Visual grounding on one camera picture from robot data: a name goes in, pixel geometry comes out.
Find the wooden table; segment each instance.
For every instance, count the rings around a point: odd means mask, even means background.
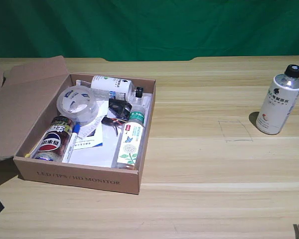
[[[0,59],[0,67],[33,60]],[[250,120],[272,78],[299,56],[67,63],[70,72],[157,79],[140,195],[22,181],[8,160],[0,239],[295,238],[299,101],[278,135]]]

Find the cardboard box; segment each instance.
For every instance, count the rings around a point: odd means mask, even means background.
[[[76,80],[91,82],[93,76],[69,74],[62,56],[13,67],[0,87],[0,160],[14,156],[25,180],[138,194],[154,108],[155,80],[119,77],[143,86],[145,93],[153,93],[137,170],[24,158],[58,115],[58,95],[75,85]]]

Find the green backdrop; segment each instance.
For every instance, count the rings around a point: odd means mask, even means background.
[[[299,55],[299,0],[0,0],[0,57]]]

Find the whiteboard marker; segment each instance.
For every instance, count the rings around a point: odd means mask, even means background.
[[[62,159],[62,163],[68,163],[70,161],[70,157],[71,157],[74,145],[75,145],[76,138],[78,137],[79,131],[80,131],[80,125],[77,123],[73,128],[73,132],[72,132],[70,141],[66,147],[66,150],[65,150],[65,153],[64,153],[64,156]]]

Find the black spray can cap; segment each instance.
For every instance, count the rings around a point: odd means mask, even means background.
[[[142,98],[142,96],[143,96],[143,91],[144,91],[143,87],[136,87],[135,96],[136,96],[137,98]]]
[[[287,67],[285,75],[292,78],[299,78],[299,66],[291,64]]]

